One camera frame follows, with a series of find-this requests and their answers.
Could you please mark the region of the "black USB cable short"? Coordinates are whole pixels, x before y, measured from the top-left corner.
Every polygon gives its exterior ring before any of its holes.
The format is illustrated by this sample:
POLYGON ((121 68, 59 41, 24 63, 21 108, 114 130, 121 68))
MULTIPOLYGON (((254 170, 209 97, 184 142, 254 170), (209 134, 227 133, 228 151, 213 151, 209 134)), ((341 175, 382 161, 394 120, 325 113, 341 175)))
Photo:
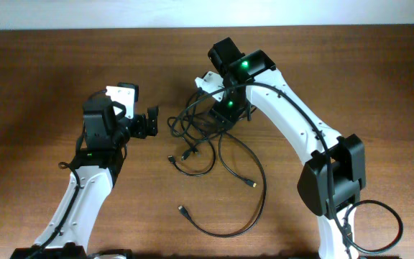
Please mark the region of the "black USB cable short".
POLYGON ((173 168, 188 177, 202 177, 209 174, 217 162, 216 149, 211 140, 194 141, 184 139, 188 147, 179 157, 169 155, 168 162, 173 168))

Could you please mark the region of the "black USB cable long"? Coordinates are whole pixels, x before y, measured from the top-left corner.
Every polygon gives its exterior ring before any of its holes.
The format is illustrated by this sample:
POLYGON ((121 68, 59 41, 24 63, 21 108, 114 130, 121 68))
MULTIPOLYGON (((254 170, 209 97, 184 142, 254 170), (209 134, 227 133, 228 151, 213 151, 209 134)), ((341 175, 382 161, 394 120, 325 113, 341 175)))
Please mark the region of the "black USB cable long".
POLYGON ((218 158, 220 159, 220 162, 221 162, 222 166, 225 167, 225 169, 227 169, 227 171, 230 172, 234 177, 238 178, 240 181, 245 183, 249 188, 256 188, 257 187, 257 183, 255 181, 253 181, 252 179, 245 178, 243 176, 238 175, 232 169, 230 169, 230 167, 228 167, 228 165, 224 162, 224 159, 223 159, 222 154, 221 154, 221 145, 222 145, 222 140, 224 138, 224 135, 226 135, 227 137, 230 137, 232 140, 234 140, 239 145, 241 145, 251 155, 254 162, 257 164, 260 175, 262 177, 262 193, 261 193, 261 196, 259 198, 256 213, 252 216, 252 218, 250 219, 248 224, 244 225, 240 230, 237 230, 237 231, 231 232, 231 233, 220 234, 220 233, 209 232, 209 231, 203 229, 202 227, 200 227, 198 224, 196 224, 195 221, 192 219, 192 217, 191 217, 190 213, 188 212, 188 210, 183 205, 178 206, 178 211, 197 230, 199 230, 200 232, 202 232, 205 235, 208 235, 210 237, 216 237, 216 238, 233 238, 233 237, 238 237, 240 235, 243 235, 243 234, 247 233, 253 227, 255 227, 257 225, 258 221, 260 220, 260 218, 262 216, 262 213, 264 211, 265 201, 266 201, 266 198, 267 198, 267 178, 266 178, 264 167, 261 164, 261 161, 259 160, 257 155, 252 151, 252 149, 250 147, 248 147, 245 143, 243 143, 240 139, 238 139, 237 137, 233 136, 232 134, 230 134, 228 132, 222 133, 219 140, 218 140, 218 158))

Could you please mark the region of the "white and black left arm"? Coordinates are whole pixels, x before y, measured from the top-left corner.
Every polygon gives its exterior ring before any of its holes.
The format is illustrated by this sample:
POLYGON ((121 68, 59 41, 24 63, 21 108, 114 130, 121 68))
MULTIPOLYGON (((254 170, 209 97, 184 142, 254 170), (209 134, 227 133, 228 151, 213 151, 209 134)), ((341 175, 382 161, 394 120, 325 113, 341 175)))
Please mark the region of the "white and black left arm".
POLYGON ((17 248, 13 258, 87 258, 96 217, 113 190, 127 157, 130 138, 157 134, 159 108, 133 113, 134 100, 114 101, 108 96, 83 104, 83 131, 69 162, 70 180, 45 231, 31 247, 17 248))

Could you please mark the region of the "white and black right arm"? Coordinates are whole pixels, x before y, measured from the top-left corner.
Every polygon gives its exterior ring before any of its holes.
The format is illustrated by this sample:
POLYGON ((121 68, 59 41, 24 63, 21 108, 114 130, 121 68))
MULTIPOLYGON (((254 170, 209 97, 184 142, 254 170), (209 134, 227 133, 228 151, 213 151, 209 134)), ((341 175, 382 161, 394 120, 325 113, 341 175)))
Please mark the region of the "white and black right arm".
POLYGON ((364 144, 356 135, 342 137, 319 119, 291 90, 275 63, 261 50, 240 52, 231 38, 213 45, 208 57, 215 72, 207 72, 198 86, 216 100, 211 116, 233 127, 251 107, 262 111, 292 145, 303 171, 298 193, 316 215, 320 258, 358 258, 344 241, 337 223, 347 221, 354 236, 354 203, 366 185, 364 144))

